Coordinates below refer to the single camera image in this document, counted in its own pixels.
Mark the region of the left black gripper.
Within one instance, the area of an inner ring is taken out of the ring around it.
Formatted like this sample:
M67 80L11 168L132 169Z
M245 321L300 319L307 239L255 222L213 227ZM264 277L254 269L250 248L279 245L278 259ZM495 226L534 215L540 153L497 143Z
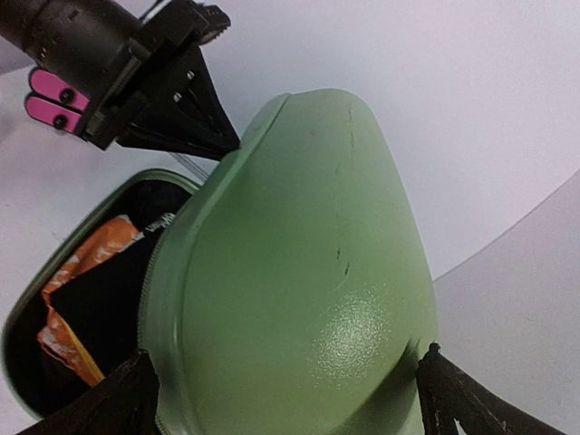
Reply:
M90 100L75 132L102 150L222 160L240 146L200 48L114 1L4 1L1 35Z

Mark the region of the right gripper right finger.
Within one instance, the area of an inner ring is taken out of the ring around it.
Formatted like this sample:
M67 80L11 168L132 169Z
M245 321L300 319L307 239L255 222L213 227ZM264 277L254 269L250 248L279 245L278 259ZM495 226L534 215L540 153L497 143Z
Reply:
M426 434L536 434L561 431L502 400L463 372L431 343L416 382Z

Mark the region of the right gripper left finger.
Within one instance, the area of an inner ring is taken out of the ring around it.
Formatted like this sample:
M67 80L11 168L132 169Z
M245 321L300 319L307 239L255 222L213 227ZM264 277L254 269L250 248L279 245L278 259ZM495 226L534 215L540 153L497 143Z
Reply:
M96 386L56 391L32 364L13 369L13 392L38 421L23 434L158 434L160 381L150 355L135 352Z

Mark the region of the green hard-shell suitcase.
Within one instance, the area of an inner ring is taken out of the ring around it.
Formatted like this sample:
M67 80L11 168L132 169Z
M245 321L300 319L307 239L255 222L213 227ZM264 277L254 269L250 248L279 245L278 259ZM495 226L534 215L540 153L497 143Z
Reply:
M121 186L137 179L196 189L140 297L158 434L422 433L430 270L365 101L278 96L205 183L148 169Z

